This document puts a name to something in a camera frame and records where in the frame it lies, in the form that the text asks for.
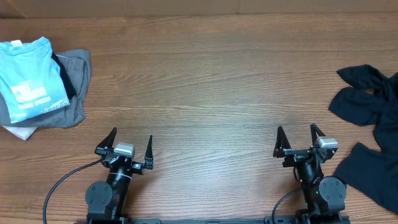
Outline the black t-shirt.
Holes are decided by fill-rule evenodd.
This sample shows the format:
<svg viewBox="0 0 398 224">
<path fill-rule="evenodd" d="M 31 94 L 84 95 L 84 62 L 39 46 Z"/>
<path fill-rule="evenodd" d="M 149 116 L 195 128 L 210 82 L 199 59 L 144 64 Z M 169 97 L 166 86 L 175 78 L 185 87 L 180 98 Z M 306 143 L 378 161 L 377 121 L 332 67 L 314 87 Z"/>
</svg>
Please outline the black t-shirt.
<svg viewBox="0 0 398 224">
<path fill-rule="evenodd" d="M 381 148 L 356 143 L 334 175 L 378 205 L 397 213 L 397 75 L 358 65 L 337 70 L 348 86 L 332 99 L 329 110 L 358 126 L 373 125 Z"/>
</svg>

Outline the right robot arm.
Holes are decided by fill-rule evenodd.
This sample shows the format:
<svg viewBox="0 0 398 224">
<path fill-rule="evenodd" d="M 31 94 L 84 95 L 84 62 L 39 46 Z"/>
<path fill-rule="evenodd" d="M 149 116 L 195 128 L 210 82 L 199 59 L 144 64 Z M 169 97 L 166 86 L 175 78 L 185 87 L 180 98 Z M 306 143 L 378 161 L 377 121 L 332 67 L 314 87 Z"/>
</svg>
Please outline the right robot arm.
<svg viewBox="0 0 398 224">
<path fill-rule="evenodd" d="M 325 176 L 321 164 L 331 159 L 338 150 L 335 138 L 325 135 L 316 124 L 310 125 L 312 145 L 308 149 L 293 150 L 283 127 L 277 129 L 277 139 L 273 156 L 283 158 L 284 167 L 293 168 L 295 180 L 300 188 L 283 196 L 274 206 L 272 223 L 295 224 L 336 224 L 349 223 L 343 217 L 345 209 L 346 184 L 335 176 Z M 277 216 L 276 210 L 288 197 L 302 192 L 305 208 L 291 216 Z"/>
</svg>

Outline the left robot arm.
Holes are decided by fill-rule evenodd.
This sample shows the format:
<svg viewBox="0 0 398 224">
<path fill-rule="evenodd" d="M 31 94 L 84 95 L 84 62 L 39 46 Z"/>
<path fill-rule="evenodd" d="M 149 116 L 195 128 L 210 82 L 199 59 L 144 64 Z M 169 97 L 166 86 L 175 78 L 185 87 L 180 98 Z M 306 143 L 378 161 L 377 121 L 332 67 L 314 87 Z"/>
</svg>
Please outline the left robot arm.
<svg viewBox="0 0 398 224">
<path fill-rule="evenodd" d="M 132 223 L 132 218 L 123 213 L 132 176 L 154 168 L 152 137 L 147 144 L 144 162 L 136 162 L 133 144 L 113 144 L 116 133 L 117 128 L 113 128 L 95 149 L 95 154 L 101 157 L 99 162 L 109 172 L 105 181 L 97 181 L 86 190 L 87 223 Z"/>
</svg>

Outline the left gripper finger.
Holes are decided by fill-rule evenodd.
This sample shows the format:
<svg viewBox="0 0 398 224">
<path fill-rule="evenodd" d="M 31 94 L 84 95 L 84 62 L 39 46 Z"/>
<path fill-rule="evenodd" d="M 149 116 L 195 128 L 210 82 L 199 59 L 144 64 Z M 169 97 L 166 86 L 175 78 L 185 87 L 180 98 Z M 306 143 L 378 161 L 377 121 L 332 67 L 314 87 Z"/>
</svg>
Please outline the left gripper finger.
<svg viewBox="0 0 398 224">
<path fill-rule="evenodd" d="M 113 144 L 114 144 L 114 140 L 117 134 L 117 127 L 114 127 L 112 129 L 112 131 L 97 145 L 97 149 L 98 150 L 108 150 L 111 149 Z"/>
<path fill-rule="evenodd" d="M 152 162 L 154 157 L 153 157 L 153 152 L 152 152 L 152 137 L 153 135 L 150 135 L 148 144 L 147 144 L 147 149 L 146 149 L 146 154 L 144 156 L 144 160 L 146 162 Z"/>
</svg>

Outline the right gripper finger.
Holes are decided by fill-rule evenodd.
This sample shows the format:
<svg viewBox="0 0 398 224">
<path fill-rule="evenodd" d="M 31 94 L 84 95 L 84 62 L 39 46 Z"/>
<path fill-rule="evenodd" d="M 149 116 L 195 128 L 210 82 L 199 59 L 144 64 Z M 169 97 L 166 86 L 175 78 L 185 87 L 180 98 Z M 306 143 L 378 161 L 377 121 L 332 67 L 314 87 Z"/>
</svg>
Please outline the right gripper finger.
<svg viewBox="0 0 398 224">
<path fill-rule="evenodd" d="M 318 137 L 325 136 L 325 134 L 320 130 L 320 128 L 315 123 L 312 123 L 310 125 L 310 130 L 311 130 L 311 137 L 312 137 L 313 145 L 315 144 Z"/>
<path fill-rule="evenodd" d="M 279 149 L 290 149 L 290 143 L 287 139 L 287 136 L 283 130 L 282 126 L 279 126 L 277 128 L 277 139 L 276 139 L 276 143 L 275 143 L 275 151 L 278 151 Z"/>
</svg>

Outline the black folded garment in stack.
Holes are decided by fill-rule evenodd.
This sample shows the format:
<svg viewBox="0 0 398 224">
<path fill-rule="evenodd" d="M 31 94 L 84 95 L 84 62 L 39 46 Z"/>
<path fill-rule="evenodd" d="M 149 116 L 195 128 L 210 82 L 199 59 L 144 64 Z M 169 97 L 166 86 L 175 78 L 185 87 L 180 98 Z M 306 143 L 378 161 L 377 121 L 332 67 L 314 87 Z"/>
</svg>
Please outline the black folded garment in stack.
<svg viewBox="0 0 398 224">
<path fill-rule="evenodd" d="M 55 55 L 54 52 L 52 52 L 51 56 L 52 60 L 60 67 L 60 77 L 62 79 L 66 94 L 68 96 L 68 99 L 72 99 L 76 95 L 76 90 L 70 80 L 70 77 L 68 76 L 68 73 L 65 69 L 65 66 L 63 63 L 59 60 L 59 58 Z"/>
</svg>

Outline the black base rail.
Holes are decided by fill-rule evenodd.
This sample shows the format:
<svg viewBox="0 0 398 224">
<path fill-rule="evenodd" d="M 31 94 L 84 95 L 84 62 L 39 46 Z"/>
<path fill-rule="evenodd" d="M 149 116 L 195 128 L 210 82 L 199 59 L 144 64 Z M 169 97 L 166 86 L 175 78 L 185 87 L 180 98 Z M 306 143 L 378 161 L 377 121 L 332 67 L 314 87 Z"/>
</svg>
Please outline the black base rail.
<svg viewBox="0 0 398 224">
<path fill-rule="evenodd" d="M 132 220 L 131 218 L 122 220 L 94 220 L 94 221 L 80 221 L 77 224 L 100 224 L 100 223 L 111 223 L 111 224 L 296 224 L 300 223 L 292 215 L 281 215 L 275 216 L 275 221 L 272 221 L 271 216 L 264 218 L 233 218 L 233 219 L 212 219 L 212 220 L 160 220 L 154 219 L 137 219 Z"/>
</svg>

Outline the grey folded t-shirt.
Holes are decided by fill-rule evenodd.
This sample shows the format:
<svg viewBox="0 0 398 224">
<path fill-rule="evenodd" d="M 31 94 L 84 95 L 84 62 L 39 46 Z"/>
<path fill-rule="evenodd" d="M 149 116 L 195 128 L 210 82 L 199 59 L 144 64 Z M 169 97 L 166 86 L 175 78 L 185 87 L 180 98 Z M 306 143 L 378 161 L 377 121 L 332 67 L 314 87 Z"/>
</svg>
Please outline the grey folded t-shirt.
<svg viewBox="0 0 398 224">
<path fill-rule="evenodd" d="M 1 98 L 1 125 L 19 128 L 70 128 L 86 118 L 83 102 L 91 79 L 91 55 L 83 49 L 56 53 L 58 63 L 68 75 L 67 95 L 70 104 L 18 123 L 11 123 L 7 104 Z"/>
</svg>

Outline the light blue folded t-shirt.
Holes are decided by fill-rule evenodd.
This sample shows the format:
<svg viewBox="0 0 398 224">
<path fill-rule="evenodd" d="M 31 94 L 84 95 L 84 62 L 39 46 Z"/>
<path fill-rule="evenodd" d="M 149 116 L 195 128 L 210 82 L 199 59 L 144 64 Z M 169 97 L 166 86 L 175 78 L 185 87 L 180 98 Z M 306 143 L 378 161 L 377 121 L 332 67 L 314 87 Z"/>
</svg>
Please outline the light blue folded t-shirt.
<svg viewBox="0 0 398 224">
<path fill-rule="evenodd" d="M 52 53 L 45 37 L 1 43 L 1 95 L 11 124 L 70 104 Z"/>
</svg>

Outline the white folded garment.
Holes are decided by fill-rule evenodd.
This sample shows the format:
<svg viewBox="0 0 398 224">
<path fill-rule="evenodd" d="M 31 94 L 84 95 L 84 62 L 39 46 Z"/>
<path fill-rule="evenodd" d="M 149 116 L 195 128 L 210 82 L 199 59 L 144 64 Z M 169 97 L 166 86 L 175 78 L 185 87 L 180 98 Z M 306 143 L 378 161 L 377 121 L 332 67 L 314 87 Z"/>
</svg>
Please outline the white folded garment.
<svg viewBox="0 0 398 224">
<path fill-rule="evenodd" d="M 8 130 L 13 135 L 17 136 L 18 138 L 26 141 L 30 138 L 30 136 L 35 132 L 37 127 L 29 127 L 29 128 L 18 128 L 18 127 L 10 127 L 10 126 L 3 126 L 6 130 Z"/>
</svg>

